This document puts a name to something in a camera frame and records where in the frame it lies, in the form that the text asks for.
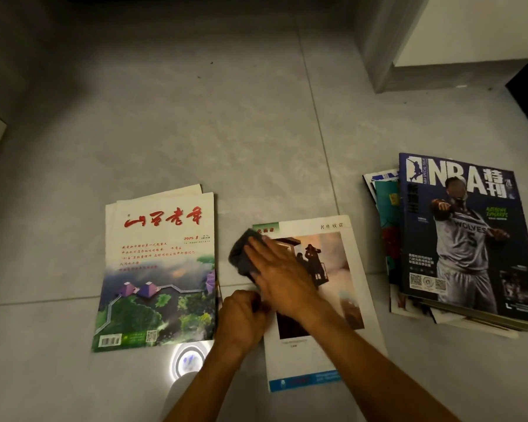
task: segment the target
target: basketball player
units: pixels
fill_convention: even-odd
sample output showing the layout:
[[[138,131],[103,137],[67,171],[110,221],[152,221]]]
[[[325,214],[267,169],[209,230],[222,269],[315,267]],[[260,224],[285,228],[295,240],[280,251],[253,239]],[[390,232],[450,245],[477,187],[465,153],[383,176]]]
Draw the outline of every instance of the basketball player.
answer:
[[[447,282],[447,295],[439,301],[465,308],[497,313],[497,303],[487,269],[486,241],[506,240],[502,229],[491,228],[483,217],[466,206],[467,187],[463,178],[445,182],[450,201],[432,200],[438,242],[438,278]]]

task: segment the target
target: magazine cover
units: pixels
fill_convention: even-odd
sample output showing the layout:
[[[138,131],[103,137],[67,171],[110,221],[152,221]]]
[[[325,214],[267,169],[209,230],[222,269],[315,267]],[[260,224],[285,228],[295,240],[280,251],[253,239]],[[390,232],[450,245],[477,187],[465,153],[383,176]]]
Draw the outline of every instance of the magazine cover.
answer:
[[[196,194],[106,206],[111,223],[94,352],[212,338],[213,194]]]
[[[399,179],[399,171],[397,169],[378,171],[376,173],[366,173],[362,176],[366,183],[373,201],[377,204],[377,195],[375,191],[375,184],[377,182],[396,181]]]
[[[319,294],[350,327],[387,355],[348,216],[268,223],[253,228],[291,252],[307,270]],[[340,380],[322,348],[289,317],[275,314],[264,334],[264,345],[271,392]]]
[[[385,261],[389,283],[401,284],[401,233],[399,218],[398,182],[379,182],[377,190],[377,210],[380,213],[381,235],[385,244]]]
[[[528,231],[514,173],[400,154],[403,292],[528,321]]]

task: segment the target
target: forearm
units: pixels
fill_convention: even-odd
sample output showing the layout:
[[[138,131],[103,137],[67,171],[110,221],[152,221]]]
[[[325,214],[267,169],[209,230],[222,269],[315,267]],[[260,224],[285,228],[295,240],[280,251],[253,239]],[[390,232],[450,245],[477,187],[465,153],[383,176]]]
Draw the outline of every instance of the forearm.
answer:
[[[212,422],[217,419],[242,357],[225,347],[214,346],[165,422]]]
[[[356,334],[327,303],[301,321],[370,421],[457,421],[414,380]]]

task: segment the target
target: tile grout line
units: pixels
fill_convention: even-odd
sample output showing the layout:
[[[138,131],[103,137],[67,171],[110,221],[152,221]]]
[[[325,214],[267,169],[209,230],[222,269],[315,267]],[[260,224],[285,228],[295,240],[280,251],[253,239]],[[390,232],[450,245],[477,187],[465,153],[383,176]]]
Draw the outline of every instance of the tile grout line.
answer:
[[[83,296],[81,298],[60,298],[60,299],[44,299],[44,300],[28,300],[27,302],[12,302],[12,303],[0,303],[0,307],[12,307],[17,305],[32,305],[38,303],[50,303],[50,302],[65,302],[67,300],[83,300],[83,299],[97,299],[97,296]]]
[[[305,67],[305,74],[307,75],[307,82],[309,83],[309,91],[311,92],[311,100],[313,102],[313,109],[315,110],[315,118],[317,119],[317,126],[319,127],[319,134],[321,136],[321,143],[323,144],[323,152],[325,154],[326,169],[329,172],[329,180],[331,181],[331,188],[333,190],[334,205],[336,205],[336,213],[340,214],[340,209],[338,208],[338,199],[336,198],[336,191],[334,190],[333,176],[331,173],[331,165],[329,164],[329,158],[326,155],[325,140],[323,138],[323,130],[321,129],[321,122],[319,121],[319,114],[317,113],[317,105],[315,104],[315,96],[313,95],[313,88],[311,86],[311,79],[309,78],[309,71],[307,70],[307,61],[305,60],[305,52],[303,51],[303,44],[301,42],[301,33],[299,32],[299,26],[295,16],[292,13],[293,21],[296,27],[297,40],[299,41],[299,49],[301,51],[301,56],[303,58],[303,65]]]

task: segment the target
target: qr code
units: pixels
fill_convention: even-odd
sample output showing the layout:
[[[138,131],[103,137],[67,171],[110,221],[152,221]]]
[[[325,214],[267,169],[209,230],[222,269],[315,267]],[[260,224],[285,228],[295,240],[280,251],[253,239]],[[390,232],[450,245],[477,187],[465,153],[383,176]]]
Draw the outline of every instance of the qr code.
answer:
[[[441,278],[436,279],[436,289],[440,291],[446,291],[446,280],[442,280]]]
[[[409,273],[409,286],[419,286],[422,287],[422,276],[419,274]]]
[[[145,342],[156,342],[158,338],[158,330],[147,330],[147,339]]]
[[[116,347],[121,345],[121,333],[117,335],[101,335],[99,337],[98,348]]]

